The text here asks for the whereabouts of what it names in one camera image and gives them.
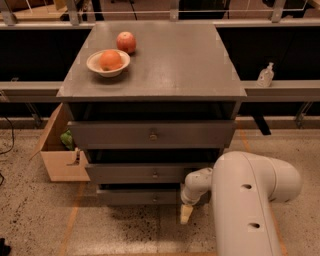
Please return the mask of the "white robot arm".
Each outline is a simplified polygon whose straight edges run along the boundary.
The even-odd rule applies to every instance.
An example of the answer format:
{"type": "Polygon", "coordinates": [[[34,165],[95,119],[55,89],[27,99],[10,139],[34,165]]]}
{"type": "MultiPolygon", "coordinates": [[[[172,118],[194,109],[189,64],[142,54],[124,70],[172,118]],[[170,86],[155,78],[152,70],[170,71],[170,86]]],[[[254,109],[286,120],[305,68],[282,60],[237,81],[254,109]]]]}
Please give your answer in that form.
{"type": "Polygon", "coordinates": [[[209,192],[218,256],[282,256],[270,204],[295,199],[302,178],[286,161],[228,152],[213,167],[189,173],[181,190],[180,222],[209,192]]]}

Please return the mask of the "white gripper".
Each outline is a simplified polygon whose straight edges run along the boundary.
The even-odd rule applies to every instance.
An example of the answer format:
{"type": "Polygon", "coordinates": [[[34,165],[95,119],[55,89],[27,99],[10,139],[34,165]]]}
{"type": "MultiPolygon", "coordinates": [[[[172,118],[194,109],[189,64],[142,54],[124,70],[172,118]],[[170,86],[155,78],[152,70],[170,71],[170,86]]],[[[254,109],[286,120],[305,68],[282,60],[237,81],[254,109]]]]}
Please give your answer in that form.
{"type": "Polygon", "coordinates": [[[202,194],[199,191],[194,191],[188,187],[183,187],[181,190],[181,200],[184,203],[180,209],[180,223],[187,224],[193,212],[193,206],[201,199],[202,194]]]}

